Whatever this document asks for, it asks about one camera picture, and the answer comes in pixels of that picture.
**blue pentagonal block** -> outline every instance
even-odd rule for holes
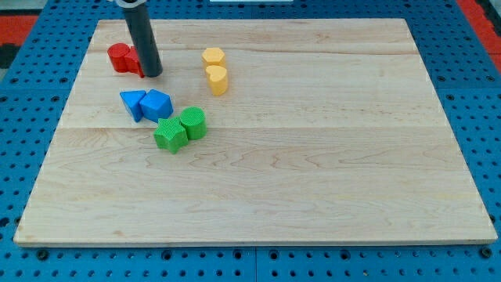
[[[134,118],[135,122],[139,122],[142,118],[142,110],[139,102],[146,96],[146,91],[123,91],[120,92],[122,102],[124,102],[125,110]]]
[[[154,122],[158,122],[159,118],[168,118],[174,112],[171,97],[156,89],[151,89],[140,104],[144,117]]]

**green block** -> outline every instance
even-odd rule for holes
[[[190,140],[202,139],[207,134],[205,114],[199,107],[187,107],[180,115],[181,125],[186,128]]]
[[[157,147],[170,150],[176,154],[179,148],[188,144],[186,130],[181,126],[179,117],[159,118],[158,127],[153,133]]]

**blue perforated table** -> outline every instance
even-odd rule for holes
[[[405,18],[496,229],[501,77],[454,1],[150,1],[152,18]],[[0,85],[0,280],[495,280],[501,247],[22,249],[13,242],[104,0],[52,0]]]

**stacked yellow blocks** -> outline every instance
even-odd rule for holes
[[[202,61],[212,95],[222,95],[228,89],[225,53],[220,48],[207,48],[202,53]]]

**toy block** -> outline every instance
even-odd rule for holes
[[[158,148],[167,149],[173,154],[178,153],[179,148],[188,144],[186,129],[181,126],[179,117],[159,118],[153,137]]]
[[[146,96],[144,90],[120,92],[125,110],[134,118],[135,122],[139,122],[143,116],[140,102],[144,96]]]
[[[225,53],[220,48],[207,48],[202,53],[204,69],[208,66],[221,66],[226,68]]]
[[[140,78],[144,78],[138,53],[135,51],[134,46],[132,46],[131,51],[125,55],[125,63],[127,64],[128,71],[138,74]]]
[[[181,125],[186,129],[190,140],[202,139],[207,134],[205,114],[199,107],[187,107],[179,116]]]
[[[108,57],[110,58],[115,71],[120,73],[128,72],[125,55],[127,55],[130,50],[131,49],[125,43],[113,44],[108,48]]]
[[[212,95],[221,96],[228,89],[228,71],[221,66],[208,66],[205,69],[207,83]]]
[[[159,118],[168,118],[174,112],[171,97],[155,89],[151,89],[139,104],[144,117],[154,122],[158,122]]]

